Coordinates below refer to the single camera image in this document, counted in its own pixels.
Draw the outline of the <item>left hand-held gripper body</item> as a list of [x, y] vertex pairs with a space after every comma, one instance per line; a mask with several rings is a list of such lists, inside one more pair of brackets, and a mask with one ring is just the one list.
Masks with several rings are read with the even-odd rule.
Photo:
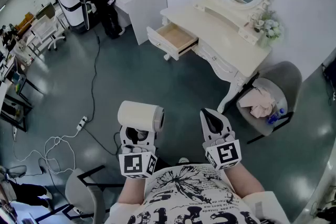
[[123, 145], [119, 154], [121, 174], [127, 178], [151, 177], [157, 163], [154, 145]]

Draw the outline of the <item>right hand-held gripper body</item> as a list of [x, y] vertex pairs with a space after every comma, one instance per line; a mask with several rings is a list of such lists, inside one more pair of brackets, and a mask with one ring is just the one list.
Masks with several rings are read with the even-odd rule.
[[235, 132], [230, 131], [218, 137], [212, 137], [203, 143], [205, 157], [215, 170], [224, 170], [236, 166], [241, 158], [239, 140], [235, 139]]

